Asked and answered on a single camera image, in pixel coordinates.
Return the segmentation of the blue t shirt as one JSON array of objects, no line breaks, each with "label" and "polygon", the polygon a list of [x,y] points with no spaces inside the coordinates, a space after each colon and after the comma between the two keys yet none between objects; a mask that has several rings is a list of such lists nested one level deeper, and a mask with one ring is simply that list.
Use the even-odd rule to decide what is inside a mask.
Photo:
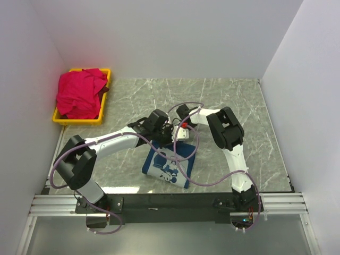
[{"label": "blue t shirt", "polygon": [[[173,145],[166,147],[160,147],[160,145],[154,141],[152,145],[160,151],[160,153],[168,158],[174,158]],[[178,159],[189,157],[195,150],[195,146],[179,142],[176,144],[176,155]],[[196,154],[190,159],[180,161],[182,171],[190,178],[193,169]],[[180,172],[178,166],[174,160],[168,160],[159,154],[157,154],[152,148],[149,150],[146,161],[142,167],[142,173],[155,177],[159,180],[165,181],[170,184],[174,184],[184,189],[189,188],[190,182]]]}]

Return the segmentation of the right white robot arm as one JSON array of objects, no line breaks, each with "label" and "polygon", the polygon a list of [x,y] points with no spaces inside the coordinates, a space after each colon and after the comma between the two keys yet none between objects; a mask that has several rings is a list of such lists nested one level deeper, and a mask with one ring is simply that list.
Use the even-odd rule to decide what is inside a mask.
[{"label": "right white robot arm", "polygon": [[232,177],[233,206],[237,211],[245,212],[257,200],[254,183],[248,176],[248,167],[244,158],[244,129],[230,107],[221,109],[188,108],[186,104],[177,108],[180,120],[191,127],[198,124],[210,128],[212,138],[227,160]]}]

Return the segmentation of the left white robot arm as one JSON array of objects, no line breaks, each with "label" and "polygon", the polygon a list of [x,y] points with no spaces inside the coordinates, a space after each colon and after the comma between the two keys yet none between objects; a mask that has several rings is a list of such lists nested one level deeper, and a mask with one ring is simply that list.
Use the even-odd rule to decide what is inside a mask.
[{"label": "left white robot arm", "polygon": [[95,214],[108,208],[107,194],[93,180],[95,163],[106,156],[157,142],[160,146],[172,142],[173,125],[160,109],[148,117],[129,123],[119,131],[95,138],[83,139],[75,135],[68,140],[57,156],[53,171],[57,171],[66,185],[87,200],[87,207]]}]

